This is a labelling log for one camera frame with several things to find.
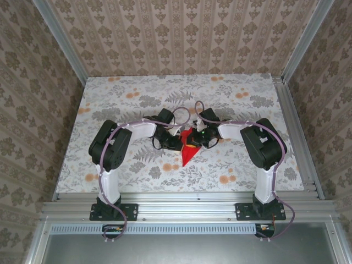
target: gray leaf pattern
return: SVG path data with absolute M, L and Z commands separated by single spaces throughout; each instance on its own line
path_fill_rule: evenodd
M 167 75 L 89 78 L 76 118 L 59 192 L 98 191 L 96 168 L 88 160 L 88 147 L 106 119 L 125 123 L 184 106 L 196 119 L 194 103 L 203 101 L 221 119 L 255 122 L 268 118 L 279 131 L 288 153 L 278 171 L 278 190 L 301 190 L 301 178 L 287 128 L 269 74 Z M 186 112 L 175 112 L 176 122 Z M 4 153 L 14 151 L 10 144 Z M 179 152 L 156 150 L 151 139 L 131 142 L 118 168 L 122 192 L 253 191 L 256 167 L 242 141 L 220 140 L 218 146 L 201 149 L 182 167 Z

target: black mounting bracket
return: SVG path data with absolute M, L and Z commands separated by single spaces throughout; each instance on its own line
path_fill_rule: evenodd
M 138 204 L 137 203 L 121 203 L 121 196 L 114 204 L 119 207 L 126 215 L 128 221 L 137 221 Z M 91 207 L 90 221 L 124 221 L 123 216 L 113 207 L 102 202 L 97 197 L 97 203 Z
M 235 204 L 237 221 L 272 221 L 286 220 L 285 209 L 278 200 L 262 204 L 253 195 L 253 202 Z

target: red fabric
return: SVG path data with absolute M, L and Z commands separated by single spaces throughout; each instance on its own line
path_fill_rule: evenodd
M 182 167 L 185 167 L 186 164 L 196 155 L 196 153 L 201 149 L 200 147 L 187 147 L 186 140 L 187 137 L 192 133 L 192 128 L 189 130 L 183 130 L 181 132 L 181 141 L 183 143 L 183 148 L 181 151 L 182 154 Z

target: purple cable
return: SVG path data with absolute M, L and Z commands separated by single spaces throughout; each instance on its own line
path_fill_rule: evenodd
M 272 186 L 271 186 L 271 190 L 272 190 L 272 194 L 273 196 L 279 201 L 281 202 L 283 205 L 286 205 L 288 208 L 290 208 L 290 210 L 292 211 L 292 218 L 290 220 L 290 222 L 288 223 L 288 225 L 286 226 L 286 228 L 278 235 L 275 235 L 273 237 L 271 237 L 270 239 L 274 239 L 274 238 L 278 238 L 280 237 L 283 233 L 285 233 L 287 231 L 287 229 L 292 225 L 293 220 L 295 219 L 295 211 L 293 210 L 293 208 L 291 207 L 291 205 L 287 204 L 286 202 L 282 201 L 275 193 L 275 182 L 276 182 L 276 171 L 278 169 L 278 167 L 280 166 L 280 164 L 284 161 L 285 158 L 285 148 L 284 145 L 282 144 L 281 139 L 269 128 L 267 128 L 264 125 L 261 124 L 257 124 L 254 122 L 244 122 L 244 121 L 212 121 L 212 120 L 208 120 L 202 116 L 200 116 L 200 114 L 197 111 L 197 105 L 198 103 L 200 103 L 202 105 L 202 111 L 204 110 L 204 103 L 202 101 L 196 101 L 195 105 L 194 105 L 194 110 L 197 114 L 197 116 L 202 119 L 203 121 L 209 122 L 209 123 L 214 123 L 214 124 L 237 124 L 237 125 L 254 125 L 256 127 L 259 127 L 261 129 L 264 129 L 265 131 L 269 132 L 279 143 L 280 148 L 281 148 L 281 159 L 279 160 L 279 162 L 275 165 L 274 167 L 274 171 L 273 171 L 273 182 L 272 182 Z
M 180 106 L 180 107 L 177 107 L 173 113 L 178 110 L 178 109 L 185 109 L 187 110 L 188 112 L 188 119 L 183 122 L 182 124 L 178 124 L 178 125 L 170 125 L 170 124 L 167 124 L 167 123 L 163 123 L 163 122 L 159 122 L 159 121 L 153 121 L 153 120 L 149 120 L 147 119 L 147 122 L 148 123 L 154 123 L 154 124 L 159 124 L 159 125 L 164 125 L 164 126 L 168 126 L 168 127 L 182 127 L 183 125 L 186 125 L 188 123 L 188 121 L 191 119 L 191 113 L 189 112 L 189 110 L 186 108 L 186 107 L 183 107 L 183 106 Z M 101 152 L 101 157 L 100 157 L 100 173 L 99 173 L 99 188 L 100 188 L 100 191 L 101 191 L 101 194 L 103 196 L 103 198 L 105 199 L 105 202 L 110 205 L 111 207 L 113 207 L 114 209 L 116 209 L 122 216 L 123 216 L 123 219 L 124 219 L 124 227 L 121 231 L 121 233 L 114 239 L 118 239 L 120 238 L 123 233 L 126 231 L 126 228 L 127 228 L 127 218 L 126 218 L 126 215 L 122 212 L 122 210 L 115 206 L 113 203 L 109 202 L 109 200 L 107 199 L 105 193 L 104 193 L 104 190 L 103 190 L 103 184 L 102 184 L 102 175 L 103 175 L 103 158 L 104 158 L 104 155 L 105 155 L 105 152 L 106 152 L 106 149 L 108 148 L 108 145 L 110 144 L 110 141 L 112 140 L 112 138 L 115 136 L 116 132 L 120 129 L 120 128 L 123 128 L 123 127 L 126 127 L 128 125 L 135 125 L 135 124 L 142 124 L 144 123 L 144 119 L 142 120 L 138 120 L 138 121 L 133 121 L 133 122 L 130 122 L 130 123 L 125 123 L 125 124 L 122 124 L 122 125 L 119 125 L 117 126 L 114 131 L 112 131 L 110 137 L 106 140 L 106 143 L 105 143 L 105 146 L 103 148 L 103 151 Z M 105 238 L 105 240 L 107 241 L 108 238 L 106 237 L 106 231 L 108 230 L 109 228 L 106 228 L 104 230 L 104 233 L 103 233 L 103 237 Z

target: purple wire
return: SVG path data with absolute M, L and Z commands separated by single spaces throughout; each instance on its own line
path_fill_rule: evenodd
M 178 109 L 185 109 L 185 110 L 187 110 L 187 112 L 188 112 L 188 119 L 187 119 L 185 122 L 183 122 L 182 124 L 178 124 L 178 125 L 173 124 L 173 125 L 170 125 L 170 124 L 167 124 L 167 123 L 163 123 L 163 122 L 159 122 L 159 121 L 153 121 L 153 120 L 149 120 L 149 119 L 147 119 L 147 122 L 148 122 L 148 123 L 159 124 L 159 125 L 164 125 L 164 126 L 168 126 L 168 127 L 182 127 L 183 125 L 186 125 L 186 124 L 188 123 L 188 121 L 191 119 L 191 113 L 189 112 L 189 110 L 188 110 L 186 107 L 183 107 L 183 106 L 177 107 L 177 108 L 173 111 L 173 113 L 174 113 L 176 110 L 178 110 Z M 114 131 L 112 131 L 110 137 L 106 140 L 106 143 L 105 143 L 105 146 L 104 146 L 104 148 L 103 148 L 103 151 L 101 152 L 100 163 L 99 163 L 99 165 L 100 165 L 99 188 L 100 188 L 101 194 L 102 194 L 103 198 L 105 199 L 105 202 L 106 202 L 108 205 L 110 205 L 111 207 L 113 207 L 114 209 L 116 209 L 116 210 L 123 216 L 123 219 L 124 219 L 124 227 L 123 227 L 121 233 L 120 233 L 115 239 L 120 238 L 120 237 L 123 235 L 123 233 L 126 231 L 126 228 L 127 228 L 127 218 L 126 218 L 126 215 L 122 212 L 122 210 L 121 210 L 119 207 L 115 206 L 113 203 L 111 203 L 111 202 L 107 199 L 107 197 L 106 197 L 106 195 L 105 195 L 105 193 L 104 193 L 103 184 L 102 184 L 102 179 L 101 179 L 101 178 L 102 178 L 102 175 L 103 175 L 103 158 L 104 158 L 106 149 L 108 148 L 108 145 L 110 144 L 110 141 L 112 140 L 112 138 L 115 136 L 116 132 L 117 132 L 120 128 L 126 127 L 126 126 L 128 126 L 128 125 L 135 125 L 135 124 L 142 124 L 142 123 L 144 123 L 144 119 L 138 120 L 138 121 L 133 121 L 133 122 L 130 122 L 130 123 L 125 123 L 125 124 L 122 124 L 122 125 L 117 126 L 117 127 L 114 129 Z M 106 237 L 106 230 L 107 230 L 107 229 L 104 230 L 103 237 L 104 237 L 105 240 L 107 241 L 108 238 Z
M 291 207 L 291 205 L 287 204 L 286 202 L 282 201 L 275 193 L 275 182 L 276 182 L 276 172 L 278 167 L 280 166 L 280 164 L 284 161 L 285 159 L 285 147 L 281 141 L 281 139 L 269 128 L 267 128 L 264 125 L 255 123 L 255 122 L 248 122 L 248 121 L 212 121 L 212 120 L 208 120 L 204 117 L 202 117 L 198 111 L 197 111 L 197 105 L 198 103 L 200 103 L 202 105 L 202 111 L 204 110 L 204 103 L 202 101 L 196 101 L 195 105 L 194 105 L 194 110 L 197 114 L 197 116 L 202 119 L 203 121 L 209 122 L 209 123 L 214 123 L 214 124 L 237 124 L 237 125 L 254 125 L 256 127 L 259 127 L 261 129 L 264 129 L 265 131 L 269 132 L 279 143 L 280 148 L 281 148 L 281 159 L 279 160 L 279 162 L 275 165 L 274 167 L 274 171 L 273 171 L 273 182 L 272 182 L 272 186 L 271 186 L 271 190 L 272 190 L 272 194 L 273 196 L 279 201 L 281 202 L 283 205 L 286 205 L 288 208 L 290 208 L 290 210 L 292 211 L 292 218 L 290 220 L 290 222 L 288 223 L 288 225 L 286 226 L 286 228 L 278 235 L 275 235 L 273 237 L 271 237 L 270 239 L 274 239 L 274 238 L 278 238 L 280 237 L 283 233 L 285 233 L 287 231 L 287 229 L 292 225 L 293 220 L 295 219 L 295 211 L 293 210 L 293 208 Z

